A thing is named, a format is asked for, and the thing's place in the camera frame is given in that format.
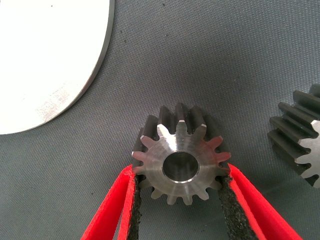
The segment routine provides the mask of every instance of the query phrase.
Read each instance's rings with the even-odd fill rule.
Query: metal gear
[[[209,199],[206,189],[220,189],[216,177],[229,173],[220,163],[229,159],[230,153],[216,150],[222,141],[214,120],[203,116],[198,107],[187,111],[178,103],[175,115],[161,107],[159,118],[148,117],[132,152],[133,171],[145,176],[139,186],[153,187],[153,199],[166,194],[169,205],[178,197],[186,205],[192,204],[193,195]]]
[[[280,102],[282,117],[270,118],[277,128],[268,133],[274,151],[313,187],[320,188],[320,84],[309,93],[294,91],[291,106]]]

